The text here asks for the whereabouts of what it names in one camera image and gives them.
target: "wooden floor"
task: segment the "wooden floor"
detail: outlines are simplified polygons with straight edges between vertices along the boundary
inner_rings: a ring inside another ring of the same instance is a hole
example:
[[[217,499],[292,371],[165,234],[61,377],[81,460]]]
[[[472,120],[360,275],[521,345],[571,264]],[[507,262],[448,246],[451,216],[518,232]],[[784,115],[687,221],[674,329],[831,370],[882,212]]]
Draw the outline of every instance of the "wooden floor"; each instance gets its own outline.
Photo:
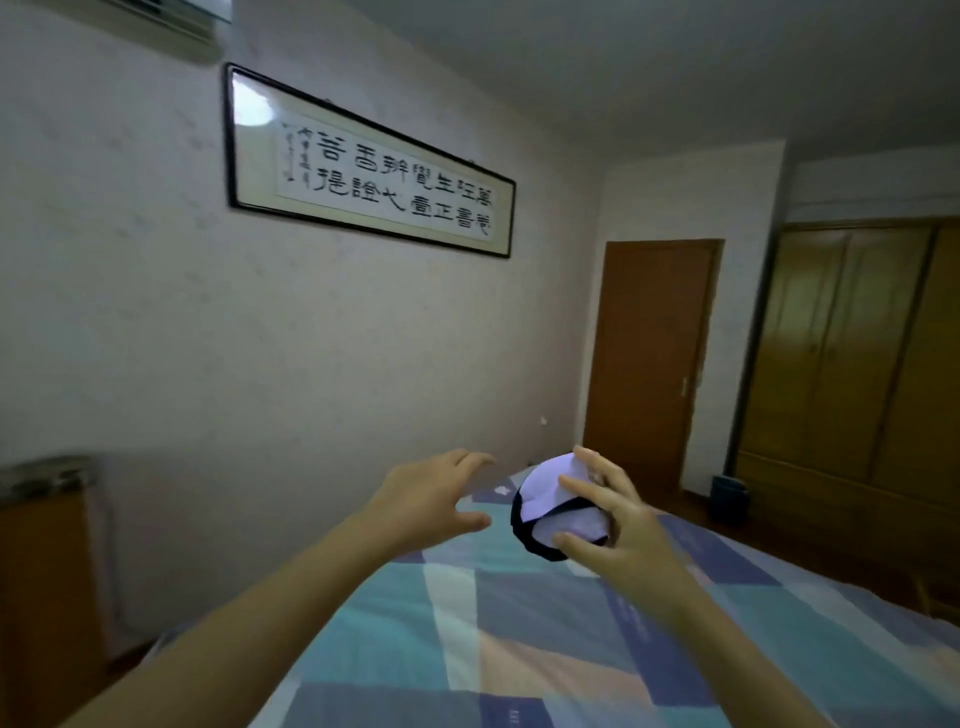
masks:
[[[839,553],[824,546],[810,544],[784,534],[762,522],[747,521],[743,526],[731,527],[713,522],[707,515],[707,499],[688,491],[664,497],[654,493],[643,494],[647,502],[686,521],[709,528],[741,544],[752,546],[804,569],[830,579],[855,584],[869,589],[887,601],[929,614],[921,592],[910,577],[902,571],[888,570],[882,565]],[[935,614],[949,619],[949,615]]]

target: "bed sheet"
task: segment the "bed sheet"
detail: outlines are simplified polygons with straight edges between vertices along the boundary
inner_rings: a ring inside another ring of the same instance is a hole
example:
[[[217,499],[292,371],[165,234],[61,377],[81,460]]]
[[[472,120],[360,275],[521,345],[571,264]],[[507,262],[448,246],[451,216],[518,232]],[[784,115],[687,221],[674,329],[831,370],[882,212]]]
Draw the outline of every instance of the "bed sheet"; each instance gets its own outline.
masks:
[[[477,534],[378,571],[253,728],[712,728],[729,723],[676,643],[602,580],[528,553],[524,473],[476,494]],[[838,725],[960,726],[960,630],[661,514],[688,569]]]

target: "hand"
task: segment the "hand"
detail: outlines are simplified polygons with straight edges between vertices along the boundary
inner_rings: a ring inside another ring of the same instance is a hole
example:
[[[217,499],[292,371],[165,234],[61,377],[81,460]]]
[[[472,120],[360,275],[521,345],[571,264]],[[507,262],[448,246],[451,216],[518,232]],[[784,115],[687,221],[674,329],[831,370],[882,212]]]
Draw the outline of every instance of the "hand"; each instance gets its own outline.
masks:
[[[610,585],[668,629],[677,626],[685,606],[701,589],[677,557],[657,515],[636,493],[622,468],[593,450],[574,454],[609,487],[562,475],[568,491],[607,511],[615,523],[609,546],[595,546],[571,533],[554,536],[554,546],[602,576]]]
[[[455,536],[482,531],[491,523],[482,511],[458,511],[467,481],[493,458],[455,449],[419,463],[397,465],[361,515],[387,539],[393,558],[430,548]]]

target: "ceiling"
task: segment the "ceiling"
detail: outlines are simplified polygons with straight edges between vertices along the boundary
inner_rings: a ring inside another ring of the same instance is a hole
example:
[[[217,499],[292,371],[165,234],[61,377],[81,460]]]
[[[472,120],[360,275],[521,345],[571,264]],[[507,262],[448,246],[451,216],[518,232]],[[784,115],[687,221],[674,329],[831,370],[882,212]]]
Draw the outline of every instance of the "ceiling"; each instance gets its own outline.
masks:
[[[960,141],[960,0],[346,0],[608,158]]]

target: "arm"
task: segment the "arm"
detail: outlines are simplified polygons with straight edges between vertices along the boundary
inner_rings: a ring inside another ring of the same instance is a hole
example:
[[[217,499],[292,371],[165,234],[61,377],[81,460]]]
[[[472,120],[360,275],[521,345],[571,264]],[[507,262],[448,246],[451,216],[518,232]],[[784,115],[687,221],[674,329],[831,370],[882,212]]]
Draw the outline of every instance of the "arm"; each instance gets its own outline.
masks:
[[[492,459],[454,450],[394,468],[370,503],[213,612],[62,728],[243,728],[347,598],[398,555],[490,525],[456,503]]]
[[[605,578],[673,634],[736,728],[830,726],[687,572],[656,514],[642,503],[623,470],[592,450],[575,452],[610,487],[566,477],[561,482],[611,514],[615,543],[602,548],[558,534],[557,548]]]

